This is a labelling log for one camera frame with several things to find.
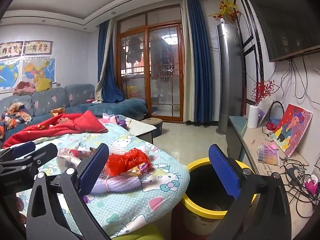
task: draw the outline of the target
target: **red blanket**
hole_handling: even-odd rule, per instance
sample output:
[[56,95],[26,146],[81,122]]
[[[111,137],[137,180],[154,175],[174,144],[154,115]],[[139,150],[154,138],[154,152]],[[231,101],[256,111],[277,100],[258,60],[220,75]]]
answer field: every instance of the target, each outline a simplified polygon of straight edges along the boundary
[[[65,123],[58,123],[58,120],[62,118],[68,118],[69,120]],[[83,132],[104,133],[108,132],[108,129],[105,128],[90,111],[86,111],[84,114],[59,114],[13,134],[4,142],[3,148],[41,137]]]

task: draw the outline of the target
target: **ceiling light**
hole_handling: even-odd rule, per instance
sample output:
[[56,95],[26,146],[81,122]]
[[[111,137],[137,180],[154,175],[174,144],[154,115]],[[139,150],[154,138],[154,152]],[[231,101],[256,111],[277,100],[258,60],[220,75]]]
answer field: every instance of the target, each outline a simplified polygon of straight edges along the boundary
[[167,34],[164,36],[161,36],[161,38],[168,43],[169,45],[177,45],[178,44],[178,34]]

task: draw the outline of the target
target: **yellow flower arrangement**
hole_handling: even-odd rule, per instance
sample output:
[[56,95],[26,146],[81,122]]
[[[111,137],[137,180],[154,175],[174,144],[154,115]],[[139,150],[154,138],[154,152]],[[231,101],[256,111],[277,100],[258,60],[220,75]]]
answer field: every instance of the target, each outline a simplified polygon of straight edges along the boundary
[[235,0],[223,0],[220,3],[220,11],[216,14],[208,15],[210,17],[213,17],[215,19],[221,19],[224,18],[225,21],[234,21],[236,19],[237,14],[239,14],[239,11],[235,11],[237,8],[237,5],[235,4]]

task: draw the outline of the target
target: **yellow pillow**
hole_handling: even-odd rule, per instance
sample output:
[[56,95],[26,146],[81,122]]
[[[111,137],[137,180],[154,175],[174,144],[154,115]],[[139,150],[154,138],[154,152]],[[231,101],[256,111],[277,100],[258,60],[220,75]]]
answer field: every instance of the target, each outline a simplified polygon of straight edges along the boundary
[[44,91],[51,88],[51,79],[49,78],[38,78],[38,85],[36,87],[36,91]]

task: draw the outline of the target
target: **paint palette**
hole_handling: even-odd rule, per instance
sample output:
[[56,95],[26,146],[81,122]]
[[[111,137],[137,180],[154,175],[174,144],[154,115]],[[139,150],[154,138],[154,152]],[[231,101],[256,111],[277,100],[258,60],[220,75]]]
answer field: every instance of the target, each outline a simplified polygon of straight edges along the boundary
[[280,166],[278,150],[261,144],[258,151],[258,162]]

